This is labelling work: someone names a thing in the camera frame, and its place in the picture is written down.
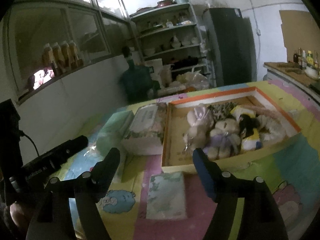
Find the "person's left hand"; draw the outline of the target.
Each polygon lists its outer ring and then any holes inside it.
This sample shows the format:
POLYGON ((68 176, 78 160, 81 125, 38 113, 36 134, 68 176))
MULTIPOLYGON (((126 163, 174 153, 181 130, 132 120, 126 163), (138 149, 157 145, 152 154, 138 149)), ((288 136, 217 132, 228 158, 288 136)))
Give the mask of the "person's left hand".
POLYGON ((32 217, 30 211, 18 203, 10 206, 10 215, 18 228, 27 228, 32 217))

